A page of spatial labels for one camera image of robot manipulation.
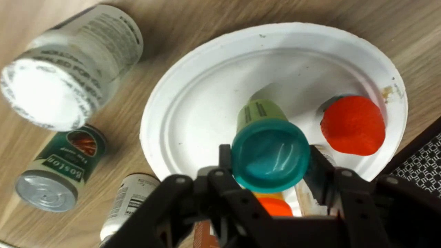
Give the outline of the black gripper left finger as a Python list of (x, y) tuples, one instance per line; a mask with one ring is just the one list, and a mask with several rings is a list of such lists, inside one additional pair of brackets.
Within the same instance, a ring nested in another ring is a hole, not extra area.
[(229, 145), (220, 147), (220, 167), (228, 177), (234, 177), (234, 158)]

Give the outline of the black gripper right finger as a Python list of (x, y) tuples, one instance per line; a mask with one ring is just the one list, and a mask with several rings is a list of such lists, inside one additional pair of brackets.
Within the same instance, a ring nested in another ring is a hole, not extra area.
[(326, 156), (316, 148), (311, 148), (311, 163), (307, 173), (307, 184), (313, 193), (327, 192), (334, 180), (334, 167)]

